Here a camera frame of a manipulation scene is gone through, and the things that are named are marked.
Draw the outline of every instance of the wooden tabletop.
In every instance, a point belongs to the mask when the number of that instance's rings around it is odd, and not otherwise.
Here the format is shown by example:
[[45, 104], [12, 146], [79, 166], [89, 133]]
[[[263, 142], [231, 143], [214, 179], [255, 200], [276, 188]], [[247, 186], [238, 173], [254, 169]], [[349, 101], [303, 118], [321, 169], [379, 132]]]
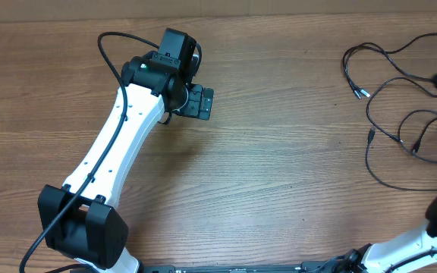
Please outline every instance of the wooden tabletop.
[[[62, 185], [112, 108], [118, 84], [97, 36], [115, 30], [159, 43], [166, 27], [201, 44], [194, 82], [215, 89], [215, 101], [209, 121], [175, 117], [144, 143], [118, 208], [131, 254], [147, 265], [297, 264], [389, 240], [423, 221], [437, 193], [391, 190], [367, 172], [367, 100], [354, 97], [340, 60], [361, 42], [393, 50], [437, 32], [437, 13], [0, 24], [0, 272], [17, 271], [42, 231], [40, 191]], [[119, 70], [149, 50], [123, 38], [104, 46]], [[437, 38], [393, 58], [431, 77]], [[351, 75], [373, 93], [398, 72], [381, 55], [361, 52]], [[396, 83], [379, 94], [372, 115], [394, 131], [419, 108], [437, 110], [437, 99]], [[413, 117], [404, 141], [430, 118]], [[423, 145], [423, 155], [437, 158], [437, 123]], [[377, 133], [371, 153], [389, 183], [437, 187], [437, 166], [388, 137]], [[43, 244], [27, 272], [69, 263]]]

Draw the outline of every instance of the wall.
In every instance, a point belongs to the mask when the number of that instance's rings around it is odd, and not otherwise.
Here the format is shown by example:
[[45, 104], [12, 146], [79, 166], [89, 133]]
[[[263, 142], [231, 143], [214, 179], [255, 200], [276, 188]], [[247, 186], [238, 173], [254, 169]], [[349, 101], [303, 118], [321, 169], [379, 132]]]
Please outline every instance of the wall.
[[437, 11], [437, 0], [0, 0], [0, 22]]

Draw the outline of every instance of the wood grain surface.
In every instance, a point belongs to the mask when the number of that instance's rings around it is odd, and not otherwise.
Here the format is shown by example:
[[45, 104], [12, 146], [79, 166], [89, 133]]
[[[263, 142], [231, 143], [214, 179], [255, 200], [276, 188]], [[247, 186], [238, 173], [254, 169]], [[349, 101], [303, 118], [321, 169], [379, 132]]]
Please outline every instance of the wood grain surface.
[[[156, 126], [134, 162], [118, 208], [134, 256], [147, 265], [292, 264], [389, 240], [423, 221], [437, 193], [391, 190], [366, 171], [367, 100], [354, 97], [340, 60], [361, 42], [392, 50], [437, 32], [437, 13], [0, 24], [0, 272], [17, 271], [42, 231], [41, 189], [63, 183], [112, 108], [118, 84], [97, 36], [116, 30], [159, 42], [166, 27], [202, 45], [195, 82], [214, 88], [215, 101], [210, 121], [175, 117]], [[122, 38], [104, 46], [119, 69], [149, 50]], [[430, 77], [437, 38], [394, 59]], [[351, 75], [372, 93], [398, 73], [382, 56], [361, 52]], [[393, 131], [418, 108], [437, 110], [437, 99], [395, 83], [372, 115]], [[412, 143], [429, 118], [408, 121], [404, 141]], [[437, 123], [420, 152], [437, 158]], [[437, 166], [388, 137], [378, 133], [371, 153], [382, 179], [437, 187]], [[27, 272], [70, 262], [43, 245]]]

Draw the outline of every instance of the wooden table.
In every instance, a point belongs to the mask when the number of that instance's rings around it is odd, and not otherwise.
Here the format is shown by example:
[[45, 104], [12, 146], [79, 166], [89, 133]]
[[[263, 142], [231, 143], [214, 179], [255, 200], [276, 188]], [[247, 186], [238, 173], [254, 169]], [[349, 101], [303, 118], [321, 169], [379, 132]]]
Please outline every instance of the wooden table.
[[[134, 256], [147, 265], [292, 264], [389, 240], [424, 219], [437, 193], [391, 190], [366, 171], [367, 100], [352, 94], [340, 59], [360, 42], [392, 50], [437, 32], [437, 13], [0, 24], [0, 272], [17, 271], [42, 231], [41, 189], [59, 187], [76, 168], [114, 103], [118, 85], [97, 49], [99, 33], [159, 42], [166, 27], [202, 45], [195, 82], [214, 88], [215, 101], [210, 121], [156, 126], [134, 162], [118, 208]], [[149, 50], [121, 38], [104, 46], [119, 69]], [[395, 60], [432, 76], [437, 38]], [[371, 93], [398, 75], [368, 52], [355, 55], [351, 74]], [[396, 83], [372, 113], [396, 130], [418, 108], [437, 110], [437, 99]], [[428, 118], [406, 124], [406, 142]], [[437, 124], [424, 142], [423, 154], [437, 158]], [[411, 158], [388, 137], [378, 133], [371, 153], [386, 181], [437, 187], [437, 166]], [[27, 272], [70, 262], [43, 245]]]

